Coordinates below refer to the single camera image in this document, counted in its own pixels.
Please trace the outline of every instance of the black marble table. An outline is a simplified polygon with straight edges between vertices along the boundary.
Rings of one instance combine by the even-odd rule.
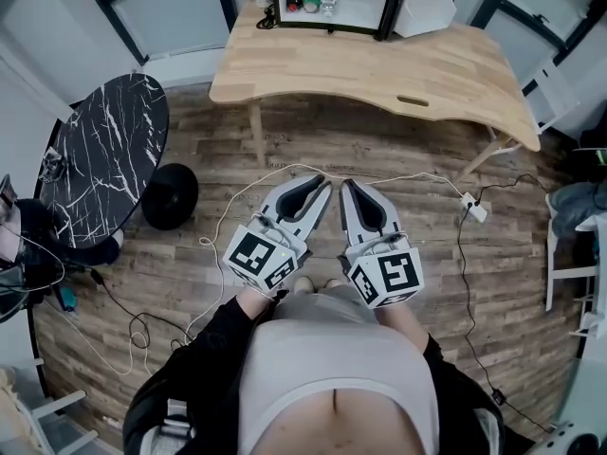
[[[90,247],[122,226],[156,170],[168,127],[164,90],[144,74],[115,78],[78,106],[52,145],[66,157],[66,173],[40,195],[62,243]]]

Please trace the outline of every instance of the floor plank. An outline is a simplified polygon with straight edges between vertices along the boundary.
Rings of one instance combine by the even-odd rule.
[[[217,220],[236,195],[217,241],[219,250],[225,249],[236,226],[250,217],[272,186],[305,173],[289,169],[239,193],[268,171],[257,166],[247,109],[216,106],[207,94],[208,86],[168,92],[171,133],[163,163],[183,163],[196,174],[200,196],[193,217],[179,229],[158,231],[136,211],[126,225],[120,259],[100,268],[126,308],[146,310],[183,326],[213,305],[220,291],[212,252],[201,247],[198,238],[214,235]],[[272,171],[302,162],[366,180],[418,172],[454,177],[488,140],[486,131],[474,124],[396,117],[332,97],[267,99],[262,119]],[[482,186],[506,184],[521,173],[531,173],[554,190],[570,178],[560,170],[563,152],[559,141],[543,136],[542,142],[538,154],[520,150],[491,158],[458,186],[476,194]],[[448,184],[424,179],[377,187],[397,205],[410,241],[420,250],[427,286],[411,306],[442,344],[446,359],[488,388],[485,373],[464,338],[471,322],[456,245],[463,212],[456,193]],[[553,310],[548,314],[543,311],[547,210],[543,191],[531,180],[524,179],[516,188],[487,190],[483,203],[489,212],[487,221],[480,225],[470,218],[461,234],[471,310],[477,322],[469,338],[487,367],[491,383],[515,407],[547,426],[560,402],[578,345],[568,335],[579,319],[579,307],[572,302],[577,285],[560,285]],[[315,254],[302,273],[317,284],[340,277],[335,257],[343,247],[334,194],[321,226],[310,239]],[[226,273],[226,283],[224,301],[238,291],[233,275]],[[74,321],[118,371],[128,371],[129,317],[90,278],[75,277],[70,285],[79,303]],[[211,314],[198,321],[193,332],[198,332]],[[134,349],[132,373],[117,375],[50,307],[37,306],[34,317],[52,392],[61,396],[85,390],[79,422],[120,447],[120,431],[114,425],[120,425],[132,396],[148,377],[143,351]],[[153,372],[171,354],[171,339],[182,335],[157,321],[151,320],[149,325],[152,345],[148,363]],[[534,439],[543,436],[510,408],[504,407],[504,416],[523,435]]]

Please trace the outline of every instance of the white chair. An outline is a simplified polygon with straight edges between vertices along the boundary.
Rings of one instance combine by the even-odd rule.
[[[550,128],[559,119],[573,111],[573,109],[579,105],[579,100],[573,93],[573,90],[567,83],[565,77],[552,62],[552,59],[548,59],[542,64],[538,72],[536,72],[533,76],[533,80],[537,83],[538,88],[545,97],[553,114],[553,118],[549,119],[541,127],[536,123],[536,132],[538,135],[541,135],[544,130]],[[529,110],[529,114],[533,116],[528,104],[527,108]],[[487,129],[491,137],[495,138],[493,130],[490,127]],[[519,148],[521,148],[520,143],[514,147],[496,150],[492,155],[507,154],[509,152],[514,152]]]
[[[598,237],[598,265],[581,268],[554,269],[554,253],[559,238],[552,231],[552,219],[548,223],[548,289],[546,293],[546,312],[552,308],[553,287],[555,280],[567,278],[587,278],[586,295],[576,299],[582,303],[579,328],[570,332],[573,336],[601,337],[607,333],[607,262],[600,260],[600,255],[607,252],[607,213],[596,214],[576,227],[576,231],[594,231]],[[594,292],[589,292],[589,280],[595,278]],[[592,309],[586,312],[586,304],[591,302]]]
[[[27,363],[22,363],[19,366],[13,366],[15,368],[25,368],[29,366],[40,366],[44,364],[43,359],[33,359],[32,361],[28,361]],[[23,414],[23,417],[28,421],[31,430],[33,431],[38,443],[40,444],[42,451],[45,455],[69,455],[70,453],[74,453],[76,450],[82,448],[86,444],[95,440],[98,436],[97,431],[91,430],[85,433],[83,436],[70,443],[67,446],[55,451],[53,447],[48,442],[48,439],[43,430],[43,424],[41,421],[43,418],[48,416],[49,414],[55,413],[58,410],[62,410],[63,408],[83,399],[86,397],[86,393],[84,391],[76,391],[68,396],[64,396],[61,399],[56,401],[51,401],[42,405],[41,407],[31,409],[28,407],[21,399],[19,399],[18,395],[14,395],[14,405],[15,407]]]

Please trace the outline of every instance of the power strip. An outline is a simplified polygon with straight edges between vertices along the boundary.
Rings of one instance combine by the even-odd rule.
[[[469,209],[469,213],[474,216],[474,219],[476,219],[479,223],[485,222],[485,219],[487,219],[487,211],[480,204],[478,206],[475,205],[477,201],[474,197],[472,197],[470,192],[466,192],[461,201],[464,209]]]

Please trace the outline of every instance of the black and white marker cube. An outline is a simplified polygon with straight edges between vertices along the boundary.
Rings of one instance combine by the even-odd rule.
[[[297,269],[293,250],[244,226],[236,229],[223,260],[243,282],[264,293]]]
[[[368,308],[405,301],[424,287],[416,247],[359,256],[348,272]]]

